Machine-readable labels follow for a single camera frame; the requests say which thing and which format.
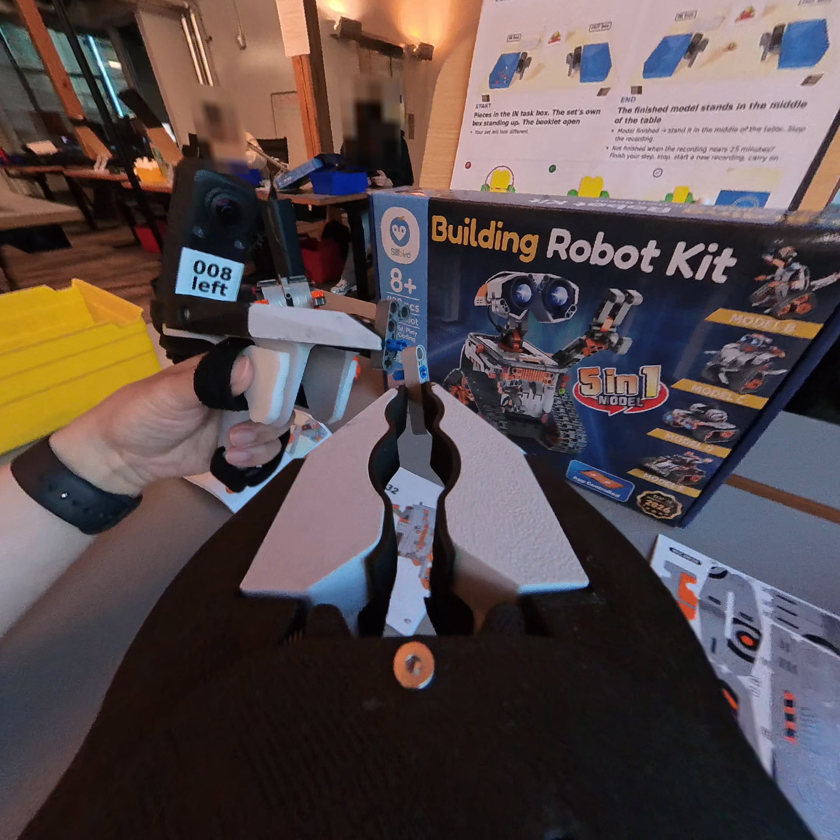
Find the robot sticker sheet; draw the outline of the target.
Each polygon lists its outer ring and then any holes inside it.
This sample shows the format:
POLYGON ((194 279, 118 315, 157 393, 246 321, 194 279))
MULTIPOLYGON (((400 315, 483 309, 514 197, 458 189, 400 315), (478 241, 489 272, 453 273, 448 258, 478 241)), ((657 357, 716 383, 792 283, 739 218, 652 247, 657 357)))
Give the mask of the robot sticker sheet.
POLYGON ((839 620, 665 535, 651 565, 742 734, 817 838, 839 838, 839 620))

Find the black wrist band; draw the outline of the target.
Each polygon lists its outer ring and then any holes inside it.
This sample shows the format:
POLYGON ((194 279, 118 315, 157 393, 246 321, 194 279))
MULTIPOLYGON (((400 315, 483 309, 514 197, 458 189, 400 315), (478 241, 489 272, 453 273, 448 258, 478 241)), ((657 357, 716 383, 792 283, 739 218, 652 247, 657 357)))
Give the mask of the black wrist band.
POLYGON ((114 494, 78 476, 60 461, 47 437, 17 455, 10 469, 34 502, 89 536, 110 530, 142 501, 142 496, 114 494))

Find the grey holed beam with blue pin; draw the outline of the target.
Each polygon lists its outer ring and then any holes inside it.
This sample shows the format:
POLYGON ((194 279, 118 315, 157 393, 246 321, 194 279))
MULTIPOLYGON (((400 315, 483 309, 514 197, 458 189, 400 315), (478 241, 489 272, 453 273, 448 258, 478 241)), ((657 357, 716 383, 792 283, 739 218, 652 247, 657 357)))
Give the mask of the grey holed beam with blue pin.
POLYGON ((395 299, 381 299, 376 304, 374 332, 381 339, 381 349, 371 352, 371 366, 387 375, 395 369, 397 356, 407 341, 397 336, 399 328, 408 324, 410 308, 395 299))

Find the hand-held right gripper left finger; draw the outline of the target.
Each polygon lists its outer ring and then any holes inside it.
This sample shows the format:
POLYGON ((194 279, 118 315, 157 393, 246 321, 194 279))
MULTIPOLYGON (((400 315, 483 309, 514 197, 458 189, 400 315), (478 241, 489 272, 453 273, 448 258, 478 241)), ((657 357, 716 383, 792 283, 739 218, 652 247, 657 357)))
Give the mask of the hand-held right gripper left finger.
POLYGON ((240 584, 342 613, 357 634, 374 597, 371 553, 393 530, 386 485, 399 468, 403 391, 391 389, 303 459, 240 584))

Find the person's left hand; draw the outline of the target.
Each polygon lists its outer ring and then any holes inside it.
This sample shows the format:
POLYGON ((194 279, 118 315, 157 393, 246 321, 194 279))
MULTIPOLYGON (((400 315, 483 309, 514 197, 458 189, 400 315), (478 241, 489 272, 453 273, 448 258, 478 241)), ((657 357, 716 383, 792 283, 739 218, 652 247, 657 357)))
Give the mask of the person's left hand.
POLYGON ((92 485, 130 497, 156 480, 207 472, 223 416, 194 392, 202 358, 124 386, 53 433, 57 458, 92 485))

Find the grey desk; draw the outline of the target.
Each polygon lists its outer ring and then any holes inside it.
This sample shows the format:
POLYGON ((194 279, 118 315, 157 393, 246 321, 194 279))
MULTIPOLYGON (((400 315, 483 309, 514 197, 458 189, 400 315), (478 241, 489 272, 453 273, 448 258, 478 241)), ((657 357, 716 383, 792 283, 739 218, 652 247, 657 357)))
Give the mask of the grey desk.
POLYGON ((279 491, 229 520, 151 607, 125 579, 174 569, 152 520, 106 538, 13 630, 61 741, 85 665, 92 730, 21 838, 811 838, 738 730, 673 597, 599 511, 531 465, 590 586, 430 640, 337 619, 281 642, 292 606, 237 595, 279 491))

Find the robot kit box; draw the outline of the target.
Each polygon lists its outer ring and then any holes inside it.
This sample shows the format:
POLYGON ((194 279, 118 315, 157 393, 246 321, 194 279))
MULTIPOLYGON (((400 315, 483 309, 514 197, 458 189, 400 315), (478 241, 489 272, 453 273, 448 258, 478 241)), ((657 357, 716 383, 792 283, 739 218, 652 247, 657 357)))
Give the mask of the robot kit box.
POLYGON ((371 238, 433 382, 677 527, 838 338, 838 213, 405 188, 371 238))

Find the short grey toy beam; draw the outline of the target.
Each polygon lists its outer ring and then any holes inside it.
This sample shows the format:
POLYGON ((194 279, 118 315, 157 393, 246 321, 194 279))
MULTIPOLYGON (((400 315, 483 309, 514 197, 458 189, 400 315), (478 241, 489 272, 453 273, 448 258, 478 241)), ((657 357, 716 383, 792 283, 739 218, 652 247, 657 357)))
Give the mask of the short grey toy beam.
POLYGON ((422 345, 407 346, 402 351, 404 386, 406 388, 406 425, 398 438, 400 442, 409 434, 427 434, 424 414, 423 384, 428 382, 427 356, 422 345))

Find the blue plastic bin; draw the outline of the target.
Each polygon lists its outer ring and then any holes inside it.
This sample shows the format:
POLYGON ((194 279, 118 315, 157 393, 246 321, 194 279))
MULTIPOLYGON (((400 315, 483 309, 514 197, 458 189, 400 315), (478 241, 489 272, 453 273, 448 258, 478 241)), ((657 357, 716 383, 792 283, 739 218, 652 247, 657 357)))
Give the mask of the blue plastic bin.
POLYGON ((365 193, 368 175, 365 171, 321 169, 310 174, 312 191, 319 195, 347 196, 365 193))

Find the partly built toy robot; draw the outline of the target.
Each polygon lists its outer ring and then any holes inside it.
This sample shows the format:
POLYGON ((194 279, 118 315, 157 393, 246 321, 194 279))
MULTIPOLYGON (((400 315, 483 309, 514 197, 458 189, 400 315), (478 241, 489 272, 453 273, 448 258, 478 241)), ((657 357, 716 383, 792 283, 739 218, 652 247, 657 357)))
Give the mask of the partly built toy robot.
POLYGON ((312 288, 305 275, 257 282, 260 302, 270 306, 318 309, 326 305, 324 292, 312 288))

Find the wooden backboard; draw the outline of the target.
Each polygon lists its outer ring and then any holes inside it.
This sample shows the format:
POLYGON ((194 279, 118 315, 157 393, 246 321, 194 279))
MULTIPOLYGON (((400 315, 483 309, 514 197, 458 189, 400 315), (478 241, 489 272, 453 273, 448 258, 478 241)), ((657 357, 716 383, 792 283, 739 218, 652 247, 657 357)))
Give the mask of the wooden backboard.
POLYGON ((474 47, 473 42, 456 47, 437 76, 423 165, 418 178, 421 187, 443 190, 450 187, 466 110, 474 47))

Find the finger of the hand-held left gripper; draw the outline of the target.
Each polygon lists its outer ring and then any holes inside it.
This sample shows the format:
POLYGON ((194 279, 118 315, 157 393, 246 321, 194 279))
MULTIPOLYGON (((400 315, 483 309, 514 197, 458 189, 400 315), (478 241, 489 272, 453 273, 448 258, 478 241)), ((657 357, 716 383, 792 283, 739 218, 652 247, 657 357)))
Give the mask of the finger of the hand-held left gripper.
POLYGON ((310 414, 323 424, 341 419, 354 382, 354 359, 382 350, 382 338, 342 311, 254 304, 254 344, 246 355, 253 380, 246 390, 251 421, 286 424, 303 389, 310 414))

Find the red plastic bin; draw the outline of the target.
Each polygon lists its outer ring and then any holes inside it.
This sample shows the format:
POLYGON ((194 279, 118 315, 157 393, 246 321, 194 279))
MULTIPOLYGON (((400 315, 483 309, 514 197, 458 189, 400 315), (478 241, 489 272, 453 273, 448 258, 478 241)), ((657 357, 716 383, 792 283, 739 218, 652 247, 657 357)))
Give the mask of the red plastic bin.
POLYGON ((304 234, 298 238, 307 279, 319 287, 339 282, 346 261, 341 246, 330 238, 317 239, 304 234))

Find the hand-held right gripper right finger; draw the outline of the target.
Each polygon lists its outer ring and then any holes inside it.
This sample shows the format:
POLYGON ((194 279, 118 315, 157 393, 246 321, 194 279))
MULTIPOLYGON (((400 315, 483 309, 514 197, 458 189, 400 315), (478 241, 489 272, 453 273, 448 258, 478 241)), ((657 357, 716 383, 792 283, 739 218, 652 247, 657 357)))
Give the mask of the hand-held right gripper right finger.
POLYGON ((584 589, 589 577, 520 447, 427 384, 437 499, 427 615, 436 634, 472 634, 521 596, 584 589))

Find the grey table with wooden edge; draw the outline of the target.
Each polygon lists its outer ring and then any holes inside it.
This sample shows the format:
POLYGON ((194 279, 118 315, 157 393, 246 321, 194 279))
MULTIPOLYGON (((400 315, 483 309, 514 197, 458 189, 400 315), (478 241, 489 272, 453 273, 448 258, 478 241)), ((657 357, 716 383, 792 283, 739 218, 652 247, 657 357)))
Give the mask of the grey table with wooden edge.
POLYGON ((782 412, 733 475, 839 509, 839 426, 782 412))

